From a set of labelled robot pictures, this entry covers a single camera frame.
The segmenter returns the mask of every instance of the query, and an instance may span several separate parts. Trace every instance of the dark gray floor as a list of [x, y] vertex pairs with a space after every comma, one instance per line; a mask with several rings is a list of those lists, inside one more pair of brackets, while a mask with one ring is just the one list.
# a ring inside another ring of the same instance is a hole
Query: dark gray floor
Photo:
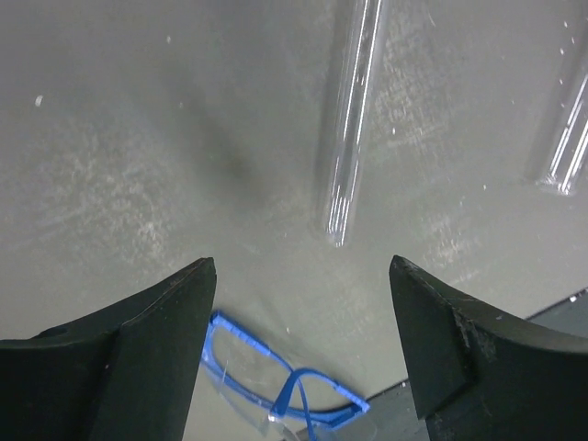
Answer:
[[[390, 0], [334, 250], [310, 228], [334, 0], [3, 2], [0, 338], [210, 255], [217, 308], [371, 396], [406, 377], [393, 254], [520, 316], [586, 286], [588, 186], [522, 179], [581, 3]], [[206, 377], [195, 396], [186, 440], [257, 439]]]

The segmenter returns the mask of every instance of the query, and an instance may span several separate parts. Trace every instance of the safety goggles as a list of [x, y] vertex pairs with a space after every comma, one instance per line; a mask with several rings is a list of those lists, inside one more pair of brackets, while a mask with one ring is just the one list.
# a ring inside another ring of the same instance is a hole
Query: safety goggles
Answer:
[[[226, 346], [228, 342], [230, 349], [225, 347], [223, 352], [222, 343]], [[210, 317], [201, 363], [220, 395], [263, 435], [275, 430], [288, 441], [298, 441], [296, 425], [302, 422], [308, 428], [310, 441], [335, 440], [337, 429], [369, 410], [366, 400], [322, 372], [292, 367], [269, 345], [221, 311]], [[250, 371], [244, 375], [243, 366], [247, 365]], [[269, 384], [273, 384], [273, 390], [266, 387]], [[281, 389], [276, 395], [277, 384]], [[319, 402], [316, 398], [324, 397], [325, 392], [338, 395], [335, 409], [315, 410], [309, 405], [309, 401]], [[309, 393], [314, 398], [309, 400]]]

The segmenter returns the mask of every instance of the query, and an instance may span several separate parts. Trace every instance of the blue eyewear frame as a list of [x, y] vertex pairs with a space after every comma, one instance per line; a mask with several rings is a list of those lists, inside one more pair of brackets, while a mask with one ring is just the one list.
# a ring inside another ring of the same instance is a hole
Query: blue eyewear frame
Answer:
[[[225, 368], [221, 363], [215, 358], [212, 341], [213, 335], [219, 327], [224, 328], [263, 356], [267, 356], [276, 361], [289, 372], [289, 377], [275, 401], [271, 401], [267, 397], [263, 397], [247, 389], [232, 378], [225, 371]], [[317, 424], [329, 430], [337, 430], [344, 425], [351, 423], [358, 416], [369, 410], [369, 403], [366, 400], [322, 372], [309, 367], [294, 369], [283, 357], [272, 351], [266, 343], [247, 331], [239, 323], [230, 317], [227, 317], [222, 311], [215, 311], [210, 317], [209, 328], [206, 333], [200, 361], [209, 370], [210, 374], [218, 379], [222, 379], [226, 387], [233, 392], [238, 393], [250, 403], [266, 409], [270, 414], [280, 419], [288, 417], [306, 421], [308, 425]], [[337, 393], [347, 398], [350, 403], [331, 411], [310, 411], [306, 403], [304, 389], [302, 388], [301, 379], [303, 377], [314, 377], [324, 381]], [[300, 389], [304, 409], [290, 407], [289, 405], [294, 388], [297, 386]]]

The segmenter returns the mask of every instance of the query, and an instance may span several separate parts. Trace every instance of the test tube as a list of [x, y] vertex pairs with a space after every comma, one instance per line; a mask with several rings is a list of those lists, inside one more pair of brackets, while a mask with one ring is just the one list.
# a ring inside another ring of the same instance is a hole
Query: test tube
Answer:
[[553, 104], [557, 113], [547, 137], [549, 154], [537, 180], [542, 189], [562, 196], [576, 192], [588, 153], [588, 28], [572, 41], [571, 59], [557, 86], [559, 103]]
[[334, 120], [329, 137], [330, 174], [319, 222], [335, 247], [346, 243], [355, 211], [366, 127], [385, 38], [388, 0], [355, 0], [349, 21]]

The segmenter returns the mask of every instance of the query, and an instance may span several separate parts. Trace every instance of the gray tabletop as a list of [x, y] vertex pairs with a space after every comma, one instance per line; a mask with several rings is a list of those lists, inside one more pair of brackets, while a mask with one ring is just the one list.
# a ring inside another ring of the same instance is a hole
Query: gray tabletop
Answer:
[[[523, 179], [581, 1], [390, 1], [340, 250], [310, 227], [336, 10], [1, 4], [0, 338], [213, 256], [215, 307], [371, 395], [406, 376], [393, 254], [521, 316], [586, 286], [588, 186]], [[257, 437], [199, 375], [186, 440]]]

